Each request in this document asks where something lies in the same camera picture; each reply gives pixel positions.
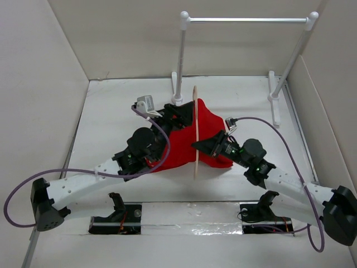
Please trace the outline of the beige wooden hanger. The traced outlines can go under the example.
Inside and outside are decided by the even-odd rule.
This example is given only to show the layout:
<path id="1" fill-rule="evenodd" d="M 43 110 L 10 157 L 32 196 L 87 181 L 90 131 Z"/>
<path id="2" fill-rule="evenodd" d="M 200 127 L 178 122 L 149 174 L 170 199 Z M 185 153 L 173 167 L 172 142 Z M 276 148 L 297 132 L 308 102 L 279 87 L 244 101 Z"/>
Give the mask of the beige wooden hanger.
<path id="1" fill-rule="evenodd" d="M 198 142 L 199 141 L 199 120 L 198 120 L 198 93 L 197 93 L 196 85 L 193 87 L 192 99 L 195 103 L 195 134 L 196 134 L 196 142 Z M 197 178 L 197 175 L 198 175 L 198 167 L 199 167 L 199 151 L 196 150 L 194 180 Z"/>

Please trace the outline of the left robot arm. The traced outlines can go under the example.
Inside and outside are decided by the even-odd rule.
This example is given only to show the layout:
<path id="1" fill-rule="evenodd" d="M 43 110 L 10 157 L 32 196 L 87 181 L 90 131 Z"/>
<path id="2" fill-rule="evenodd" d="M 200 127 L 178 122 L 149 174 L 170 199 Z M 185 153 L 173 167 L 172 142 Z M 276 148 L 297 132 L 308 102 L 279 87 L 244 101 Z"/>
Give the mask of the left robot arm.
<path id="1" fill-rule="evenodd" d="M 73 214 L 69 205 L 81 197 L 110 185 L 125 183 L 152 173 L 167 160 L 172 145 L 170 134 L 191 126 L 194 102 L 181 106 L 170 103 L 156 111 L 147 103 L 135 102 L 132 111 L 151 123 L 135 130 L 127 147 L 90 170 L 69 169 L 73 176 L 55 181 L 38 178 L 32 183 L 31 205 L 39 232 L 52 230 Z"/>

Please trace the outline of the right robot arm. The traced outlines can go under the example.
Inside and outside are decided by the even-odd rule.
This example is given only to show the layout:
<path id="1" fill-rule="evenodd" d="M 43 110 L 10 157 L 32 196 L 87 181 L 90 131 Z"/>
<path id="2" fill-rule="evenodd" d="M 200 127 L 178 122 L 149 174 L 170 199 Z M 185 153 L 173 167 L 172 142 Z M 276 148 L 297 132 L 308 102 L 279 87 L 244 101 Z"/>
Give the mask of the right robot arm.
<path id="1" fill-rule="evenodd" d="M 266 150 L 256 139 L 242 146 L 231 142 L 224 131 L 192 147 L 210 157 L 226 157 L 244 167 L 244 176 L 254 186 L 266 190 L 259 200 L 258 213 L 265 220 L 288 217 L 312 226 L 322 226 L 336 242 L 353 245 L 356 239 L 356 197 L 347 187 L 336 189 L 303 183 L 264 159 Z"/>

